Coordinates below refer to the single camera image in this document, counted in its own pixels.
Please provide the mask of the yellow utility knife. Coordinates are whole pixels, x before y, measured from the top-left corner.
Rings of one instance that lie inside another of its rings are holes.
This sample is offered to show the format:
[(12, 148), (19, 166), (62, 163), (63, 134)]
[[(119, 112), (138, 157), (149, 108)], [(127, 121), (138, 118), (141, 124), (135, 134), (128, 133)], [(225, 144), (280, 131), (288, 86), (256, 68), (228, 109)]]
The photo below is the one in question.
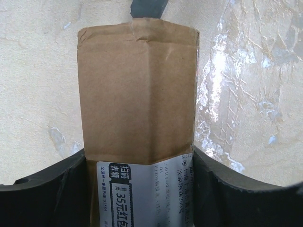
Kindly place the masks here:
[(160, 19), (168, 0), (133, 0), (130, 6), (132, 18)]

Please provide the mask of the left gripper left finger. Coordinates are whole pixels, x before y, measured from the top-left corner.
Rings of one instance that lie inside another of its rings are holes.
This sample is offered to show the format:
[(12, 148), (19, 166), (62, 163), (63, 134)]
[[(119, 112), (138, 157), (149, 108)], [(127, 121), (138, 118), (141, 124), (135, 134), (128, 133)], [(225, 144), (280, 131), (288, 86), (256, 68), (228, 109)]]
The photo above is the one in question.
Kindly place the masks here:
[(0, 186), (2, 227), (88, 226), (84, 150), (13, 185)]

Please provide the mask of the brown cardboard express box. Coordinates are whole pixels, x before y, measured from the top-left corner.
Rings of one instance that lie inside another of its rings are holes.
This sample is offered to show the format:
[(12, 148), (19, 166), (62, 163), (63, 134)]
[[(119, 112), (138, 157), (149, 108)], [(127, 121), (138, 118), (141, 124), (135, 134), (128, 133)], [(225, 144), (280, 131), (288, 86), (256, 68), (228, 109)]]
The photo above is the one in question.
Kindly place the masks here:
[(78, 32), (90, 224), (100, 225), (97, 162), (149, 165), (190, 152), (199, 32), (155, 18)]

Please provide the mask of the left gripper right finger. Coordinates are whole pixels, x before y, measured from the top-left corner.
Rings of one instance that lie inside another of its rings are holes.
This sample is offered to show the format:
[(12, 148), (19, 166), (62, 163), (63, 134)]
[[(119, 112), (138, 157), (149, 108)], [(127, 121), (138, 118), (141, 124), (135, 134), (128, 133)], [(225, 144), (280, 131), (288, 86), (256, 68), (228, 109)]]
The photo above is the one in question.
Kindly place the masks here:
[(193, 146), (196, 227), (301, 227), (303, 184), (281, 187), (242, 175)]

